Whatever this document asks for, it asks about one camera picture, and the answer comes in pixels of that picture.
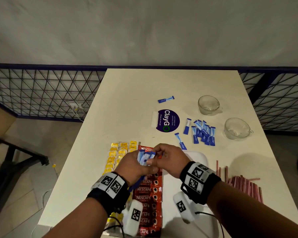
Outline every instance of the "glass cup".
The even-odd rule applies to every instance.
[[[253,134],[249,125],[242,119],[229,118],[224,125],[224,135],[231,140],[241,141]]]
[[[198,106],[201,114],[209,115],[219,109],[220,103],[215,97],[205,95],[199,98]]]

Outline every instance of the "black wrist strap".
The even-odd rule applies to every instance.
[[[108,216],[121,213],[130,195],[127,182],[116,172],[106,173],[91,188],[87,198],[96,199]]]
[[[199,162],[191,161],[180,174],[181,190],[195,203],[206,204],[213,187],[221,181],[215,172]]]

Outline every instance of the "hand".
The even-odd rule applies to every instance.
[[[127,181],[128,186],[135,184],[141,176],[155,174],[159,170],[154,166],[140,165],[137,161],[138,152],[136,150],[127,153],[115,169],[115,172]]]
[[[152,151],[157,153],[156,157],[162,153],[163,156],[161,159],[149,159],[147,164],[163,168],[175,178],[180,178],[183,168],[190,162],[190,159],[182,149],[174,145],[158,144]]]

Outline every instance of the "tiled floor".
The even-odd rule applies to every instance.
[[[47,155],[50,165],[37,164],[22,174],[0,213],[0,238],[30,237],[42,213],[42,193],[53,188],[81,125],[75,122],[17,119],[7,131],[7,140]],[[6,150],[7,146],[0,145],[0,164]],[[26,158],[28,156],[24,154],[16,157],[18,161]],[[50,192],[44,196],[45,205],[49,196]]]
[[[267,135],[267,139],[298,209],[298,137]]]
[[[0,213],[0,238],[30,237],[43,211],[41,194],[55,182],[52,176],[60,174],[81,125],[18,119],[8,130],[6,136],[9,140],[21,142],[23,146],[47,155],[51,164],[47,167],[33,166],[22,174]],[[298,208],[298,137],[269,135],[267,138]],[[0,164],[5,152],[6,148],[0,145]],[[18,160],[25,158],[27,156],[20,155]]]

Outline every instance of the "tabletop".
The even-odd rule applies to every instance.
[[[222,113],[202,115],[197,102],[203,95],[216,97]],[[157,101],[170,96],[175,99]],[[163,133],[151,127],[152,112],[162,109],[172,110],[179,116],[180,125],[174,132]],[[240,142],[227,139],[223,128],[231,117],[245,120],[254,134]],[[191,131],[189,135],[183,134],[187,118],[192,122],[205,120],[215,126],[216,146],[193,144]],[[179,146],[176,132],[180,133],[188,150],[206,155],[211,169],[216,170],[218,160],[220,167],[229,167],[229,176],[261,178],[254,182],[262,188],[264,204],[298,224],[298,210],[238,72],[174,69],[107,70],[39,224],[55,226],[86,198],[103,173],[112,142],[137,140],[149,147],[159,143]],[[178,234],[172,233],[169,220],[164,219],[168,212],[176,212],[176,209],[164,209],[167,198],[172,202],[171,197],[165,197],[168,194],[165,179],[166,176],[162,236],[175,237]]]

